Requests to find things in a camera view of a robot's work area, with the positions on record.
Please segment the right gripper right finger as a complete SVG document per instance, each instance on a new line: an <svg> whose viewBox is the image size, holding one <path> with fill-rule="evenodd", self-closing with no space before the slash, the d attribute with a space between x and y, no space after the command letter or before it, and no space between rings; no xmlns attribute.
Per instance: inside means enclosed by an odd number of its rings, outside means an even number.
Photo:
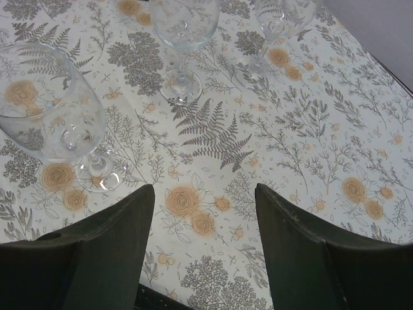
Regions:
<svg viewBox="0 0 413 310"><path fill-rule="evenodd" d="M346 231L266 185L255 189L276 309L411 309L412 246Z"/></svg>

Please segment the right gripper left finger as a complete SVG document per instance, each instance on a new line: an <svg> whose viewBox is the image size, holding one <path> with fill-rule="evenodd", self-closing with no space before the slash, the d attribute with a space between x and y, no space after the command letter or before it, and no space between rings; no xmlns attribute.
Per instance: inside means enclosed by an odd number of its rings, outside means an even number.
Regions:
<svg viewBox="0 0 413 310"><path fill-rule="evenodd" d="M132 309L154 213L144 185L34 241L1 245L2 309Z"/></svg>

